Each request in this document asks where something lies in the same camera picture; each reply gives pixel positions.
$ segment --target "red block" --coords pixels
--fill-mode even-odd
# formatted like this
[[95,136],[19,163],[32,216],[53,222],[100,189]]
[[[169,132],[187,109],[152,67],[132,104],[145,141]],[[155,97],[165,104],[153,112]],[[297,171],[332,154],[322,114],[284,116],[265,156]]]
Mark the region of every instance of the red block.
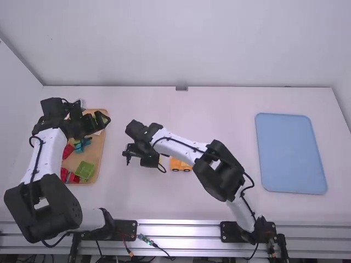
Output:
[[79,184],[80,179],[81,178],[77,176],[75,173],[71,173],[70,182],[73,182],[74,184]]
[[61,168],[61,181],[66,183],[67,176],[68,176],[68,170],[65,168]]
[[66,160],[68,158],[68,156],[73,153],[73,151],[75,150],[75,147],[71,144],[67,144],[65,149],[64,149],[64,153],[62,154],[62,159]]

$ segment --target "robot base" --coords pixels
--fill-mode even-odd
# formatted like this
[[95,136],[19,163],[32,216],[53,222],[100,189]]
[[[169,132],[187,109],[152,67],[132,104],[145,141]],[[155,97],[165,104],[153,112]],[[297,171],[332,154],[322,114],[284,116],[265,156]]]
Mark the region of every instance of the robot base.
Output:
[[[274,243],[277,241],[276,228],[273,222],[266,222],[259,229],[255,227],[253,234],[258,243],[267,244],[271,238]],[[247,240],[242,239],[240,227],[234,221],[222,221],[220,223],[220,240],[223,243],[248,243]]]

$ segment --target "black mounting bracket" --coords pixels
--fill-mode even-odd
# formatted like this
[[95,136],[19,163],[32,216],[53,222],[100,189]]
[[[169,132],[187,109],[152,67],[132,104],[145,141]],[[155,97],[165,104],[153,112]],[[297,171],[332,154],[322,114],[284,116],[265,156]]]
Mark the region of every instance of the black mounting bracket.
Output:
[[[222,221],[220,223],[220,240],[223,243],[247,243],[247,240],[242,239],[240,229],[234,221]],[[253,234],[256,243],[267,244],[271,238],[274,243],[277,242],[276,228],[273,222],[266,222],[259,229],[255,228]]]
[[100,237],[94,235],[93,237],[89,233],[82,233],[81,240],[88,241],[135,241],[137,239],[137,227],[138,222],[135,220],[114,220],[115,222],[115,232],[111,233],[110,238]]

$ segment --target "white tabletop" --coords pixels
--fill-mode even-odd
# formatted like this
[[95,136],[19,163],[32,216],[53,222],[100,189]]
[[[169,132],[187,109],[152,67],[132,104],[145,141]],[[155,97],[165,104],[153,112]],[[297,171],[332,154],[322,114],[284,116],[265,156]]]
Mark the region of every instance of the white tabletop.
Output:
[[[269,220],[350,222],[351,134],[331,88],[199,88],[174,87],[46,87],[42,99],[84,98],[89,108],[105,108],[112,119],[106,130],[98,181],[69,186],[83,207],[105,207],[115,218],[235,220],[226,205],[211,197],[194,173],[166,174],[127,167],[121,153],[132,140],[124,133],[136,119],[162,124],[171,132],[199,142],[223,142],[255,180],[247,199]],[[306,115],[315,132],[328,191],[325,195],[268,192],[261,184],[256,126],[260,112]],[[31,148],[24,144],[7,186],[20,181]]]

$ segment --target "white wall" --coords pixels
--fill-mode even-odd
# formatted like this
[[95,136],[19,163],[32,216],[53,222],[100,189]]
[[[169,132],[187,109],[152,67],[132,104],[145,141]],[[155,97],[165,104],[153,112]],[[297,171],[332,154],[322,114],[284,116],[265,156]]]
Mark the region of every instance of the white wall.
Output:
[[0,31],[47,85],[330,86],[349,0],[0,2]]
[[0,39],[0,190],[3,190],[6,181],[10,180],[16,156],[24,143],[30,148],[28,139],[33,128],[33,120],[38,120],[37,108],[40,107],[38,102],[42,87]]
[[346,123],[351,130],[351,66],[338,78],[333,90]]

